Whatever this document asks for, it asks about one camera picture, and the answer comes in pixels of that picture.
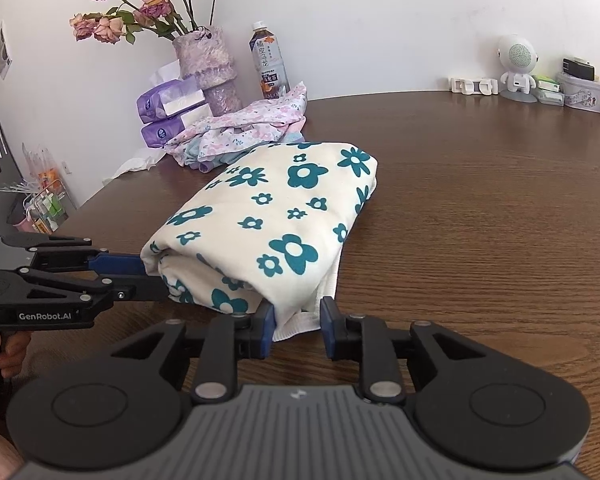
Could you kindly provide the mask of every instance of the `human hand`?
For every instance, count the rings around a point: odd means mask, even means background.
[[[4,351],[0,353],[0,371],[5,379],[20,373],[30,342],[31,332],[16,332],[7,338]]]

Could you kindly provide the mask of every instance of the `tissue pack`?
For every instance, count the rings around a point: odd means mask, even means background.
[[[154,123],[205,101],[196,78],[162,83],[138,98],[138,115],[144,124]]]
[[[142,129],[142,138],[149,148],[162,148],[168,140],[173,139],[193,123],[211,115],[211,108],[205,104],[179,113],[175,117],[148,124]]]

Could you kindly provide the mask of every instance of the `purple vase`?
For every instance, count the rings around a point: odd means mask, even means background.
[[[224,44],[222,29],[195,30],[173,40],[180,77],[195,76],[211,112],[218,117],[237,112],[242,102],[235,88],[234,58]]]

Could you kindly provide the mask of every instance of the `white fabric with teal flowers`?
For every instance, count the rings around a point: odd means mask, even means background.
[[[351,144],[269,144],[229,166],[142,248],[172,300],[276,315],[274,340],[319,328],[342,245],[376,186],[376,160]]]

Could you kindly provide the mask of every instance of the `brown table surface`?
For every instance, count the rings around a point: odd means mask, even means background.
[[[378,160],[378,188],[344,245],[341,309],[395,327],[431,319],[571,381],[592,410],[578,465],[600,480],[600,114],[410,92],[312,101],[306,115],[308,139]],[[111,182],[61,232],[137,253],[218,171],[166,158]],[[203,310],[120,304],[71,345],[81,354],[116,338],[116,325],[213,315]],[[56,337],[36,334],[38,357]],[[325,358],[318,333],[240,363],[241,380],[266,383],[353,381],[355,371]]]

